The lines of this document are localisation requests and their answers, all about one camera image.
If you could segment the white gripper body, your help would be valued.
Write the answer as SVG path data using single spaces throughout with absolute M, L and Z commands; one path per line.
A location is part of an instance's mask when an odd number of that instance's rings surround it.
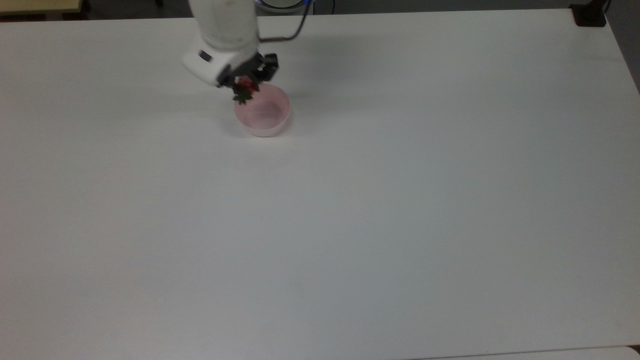
M 258 49 L 259 36 L 231 49 L 214 48 L 201 36 L 195 36 L 182 57 L 182 64 L 196 78 L 217 88 L 217 77 L 227 65 L 237 68 L 254 54 L 259 54 Z

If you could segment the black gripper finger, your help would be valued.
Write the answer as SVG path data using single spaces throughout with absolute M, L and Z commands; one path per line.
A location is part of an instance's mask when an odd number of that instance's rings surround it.
M 259 84 L 270 82 L 280 68 L 278 55 L 275 53 L 257 54 L 255 60 L 254 79 Z
M 217 88 L 231 88 L 234 89 L 240 78 L 248 78 L 253 84 L 254 91 L 259 90 L 260 80 L 256 73 L 258 73 L 261 65 L 261 55 L 254 54 L 250 59 L 240 64 L 236 68 L 232 68 L 230 64 L 222 69 L 217 76 Z

